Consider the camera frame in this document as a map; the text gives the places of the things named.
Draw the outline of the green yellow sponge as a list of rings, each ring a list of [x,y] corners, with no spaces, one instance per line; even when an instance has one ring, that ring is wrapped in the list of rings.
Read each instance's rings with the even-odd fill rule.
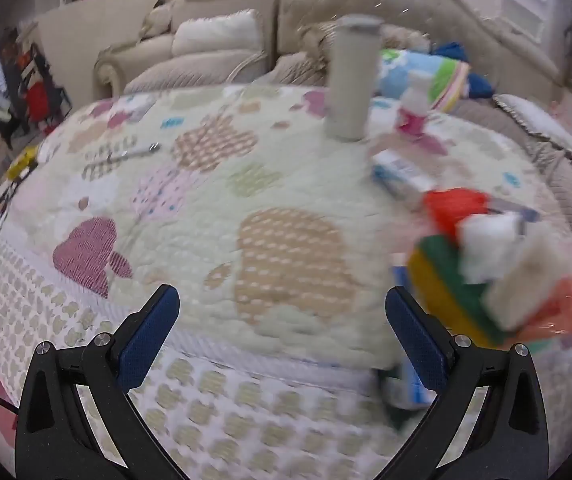
[[[458,271],[458,252],[442,235],[423,237],[407,262],[414,294],[423,310],[438,318],[453,335],[468,336],[482,348],[500,348],[506,334],[481,304],[487,286],[467,285]]]

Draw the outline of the purple white medicine box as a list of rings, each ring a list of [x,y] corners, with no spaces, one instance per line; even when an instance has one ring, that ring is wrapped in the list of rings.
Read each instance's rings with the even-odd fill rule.
[[[371,156],[371,176],[408,209],[420,208],[423,196],[437,188],[433,177],[391,150]]]

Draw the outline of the white foam block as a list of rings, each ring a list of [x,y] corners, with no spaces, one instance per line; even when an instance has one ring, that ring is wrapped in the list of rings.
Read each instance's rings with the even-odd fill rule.
[[[482,295],[487,315],[502,332],[524,326],[553,295],[571,265],[548,222],[529,223],[504,274]]]

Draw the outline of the orange snack wrapper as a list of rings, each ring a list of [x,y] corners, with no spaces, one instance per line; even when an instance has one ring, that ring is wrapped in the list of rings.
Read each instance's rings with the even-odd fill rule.
[[[504,342],[503,349],[561,336],[572,336],[572,276],[557,282],[551,297],[524,327]]]

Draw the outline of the red mesh scrubber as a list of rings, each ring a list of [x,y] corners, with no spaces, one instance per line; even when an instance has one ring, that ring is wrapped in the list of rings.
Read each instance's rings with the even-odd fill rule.
[[[473,214],[489,212],[490,196],[471,188],[449,188],[423,194],[423,208],[437,228],[454,245],[458,245],[458,225]]]

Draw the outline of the patchwork quilted blanket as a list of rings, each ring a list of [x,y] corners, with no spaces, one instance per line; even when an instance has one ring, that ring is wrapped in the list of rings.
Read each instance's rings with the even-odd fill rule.
[[[18,400],[35,347],[87,344],[162,284],[181,314],[139,413],[190,476],[368,479],[408,436],[371,372],[401,353],[383,300],[430,231],[371,177],[392,150],[441,188],[537,211],[572,273],[572,224],[525,138],[449,115],[430,151],[377,99],[363,141],[324,130],[322,91],[231,86],[134,94],[79,110],[0,226],[0,382]],[[145,157],[90,162],[160,143]]]

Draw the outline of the metal spoon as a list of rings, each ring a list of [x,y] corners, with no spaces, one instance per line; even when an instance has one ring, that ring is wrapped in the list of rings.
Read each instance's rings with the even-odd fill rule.
[[[160,143],[152,143],[145,148],[131,148],[120,153],[111,153],[106,157],[94,160],[89,163],[89,166],[95,167],[102,164],[114,164],[115,162],[123,162],[123,160],[133,157],[145,157],[158,153],[162,148]]]

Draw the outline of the white ruffled cushion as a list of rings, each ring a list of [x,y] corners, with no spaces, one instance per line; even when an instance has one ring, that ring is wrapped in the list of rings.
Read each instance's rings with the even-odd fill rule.
[[[529,136],[548,142],[572,161],[572,135],[540,106],[512,94],[495,94],[492,100]]]

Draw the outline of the white pink pill bottle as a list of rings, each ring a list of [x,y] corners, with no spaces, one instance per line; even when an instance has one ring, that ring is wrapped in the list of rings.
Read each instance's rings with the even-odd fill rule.
[[[432,102],[429,91],[432,87],[430,74],[420,70],[410,70],[407,74],[407,87],[402,93],[395,128],[400,133],[419,138],[423,135]]]

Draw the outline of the striped colourful pillow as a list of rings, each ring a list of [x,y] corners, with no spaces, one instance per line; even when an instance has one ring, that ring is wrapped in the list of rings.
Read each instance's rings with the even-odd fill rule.
[[[400,100],[408,88],[418,86],[431,110],[447,112],[468,87],[470,66],[463,61],[410,50],[383,49],[376,90],[379,96]]]

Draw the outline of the grey thermos bottle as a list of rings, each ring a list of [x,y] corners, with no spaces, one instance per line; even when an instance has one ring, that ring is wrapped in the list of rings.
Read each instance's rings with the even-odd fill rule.
[[[341,141],[361,141],[377,86],[381,28],[376,16],[339,18],[330,41],[325,96],[326,132]]]

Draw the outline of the beige quilted sofa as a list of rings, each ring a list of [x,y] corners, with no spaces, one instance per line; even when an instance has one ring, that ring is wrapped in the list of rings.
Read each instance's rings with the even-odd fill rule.
[[[111,96],[254,81],[274,66],[276,21],[277,0],[172,0],[98,54],[95,81]]]

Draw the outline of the white fluffy pillow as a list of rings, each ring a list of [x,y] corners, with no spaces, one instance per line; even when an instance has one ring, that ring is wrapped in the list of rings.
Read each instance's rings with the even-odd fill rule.
[[[262,51],[263,24],[256,10],[246,9],[233,14],[194,18],[177,27],[171,53],[176,56],[227,51]]]

